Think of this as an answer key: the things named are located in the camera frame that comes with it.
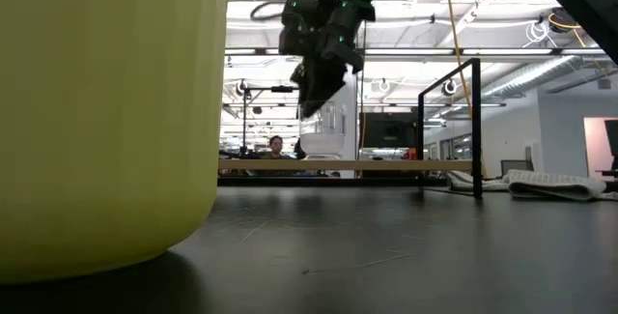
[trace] white mat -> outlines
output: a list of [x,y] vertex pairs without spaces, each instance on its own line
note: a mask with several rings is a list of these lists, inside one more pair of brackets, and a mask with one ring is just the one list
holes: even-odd
[[[472,177],[463,172],[449,172],[451,187],[472,190]],[[603,194],[605,183],[594,179],[523,170],[510,170],[502,180],[483,182],[484,191],[509,191],[517,198],[554,197],[588,201],[595,198],[618,200],[616,194]]]

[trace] man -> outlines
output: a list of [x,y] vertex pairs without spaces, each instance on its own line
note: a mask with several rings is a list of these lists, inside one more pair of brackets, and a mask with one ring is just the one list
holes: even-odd
[[279,135],[275,135],[268,140],[270,152],[264,156],[264,159],[291,159],[289,156],[281,155],[283,149],[283,139]]

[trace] ceiling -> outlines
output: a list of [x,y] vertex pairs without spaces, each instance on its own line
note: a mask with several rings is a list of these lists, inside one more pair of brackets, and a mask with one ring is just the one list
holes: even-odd
[[[276,48],[279,32],[282,28],[278,19],[252,22],[249,13],[266,0],[231,0],[228,7],[227,48]],[[547,18],[550,9],[559,6],[555,0],[453,0],[455,21],[459,44],[461,47],[567,47],[578,46],[575,35],[549,33],[543,35],[543,28],[533,24],[539,16]],[[450,25],[447,0],[376,0],[377,22],[367,23],[359,31],[358,42],[367,48],[410,48],[410,47],[453,47],[452,28]],[[276,14],[280,5],[263,9],[260,14]],[[434,16],[435,23],[428,19]],[[534,39],[532,34],[540,36]],[[224,72],[223,102],[230,103],[226,112],[222,112],[221,139],[223,143],[237,146],[242,133],[242,103],[237,88],[243,80],[249,87],[269,87],[273,85],[292,85],[289,77],[299,60],[292,57],[278,56],[231,56],[226,57]],[[499,62],[491,60],[483,63],[482,79],[484,83],[493,82],[508,72],[525,65],[525,60]],[[398,61],[367,61],[364,69],[364,86],[362,96],[358,99],[366,102],[415,101],[418,94],[428,85],[457,66],[455,59],[424,59]],[[579,88],[570,90],[575,93]],[[253,93],[253,103],[289,103],[294,104],[297,93],[273,94],[262,92],[258,98]],[[435,91],[429,99],[440,97]],[[273,134],[284,135],[292,145],[298,128],[293,107],[262,107],[260,114],[253,108],[247,109],[248,119],[255,124],[248,131],[249,143],[266,143]]]

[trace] monitor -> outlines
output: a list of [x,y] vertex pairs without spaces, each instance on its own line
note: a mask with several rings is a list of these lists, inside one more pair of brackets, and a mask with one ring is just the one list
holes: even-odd
[[416,146],[417,116],[415,112],[367,112],[365,114],[361,112],[358,117],[360,120],[359,148],[412,148]]
[[618,157],[618,120],[605,121],[605,131],[611,155]]

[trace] chair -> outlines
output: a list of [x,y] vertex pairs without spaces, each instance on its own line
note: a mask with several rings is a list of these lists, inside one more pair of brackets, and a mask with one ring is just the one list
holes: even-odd
[[507,175],[511,169],[534,171],[532,161],[525,159],[502,159],[500,167],[502,168],[502,176]]

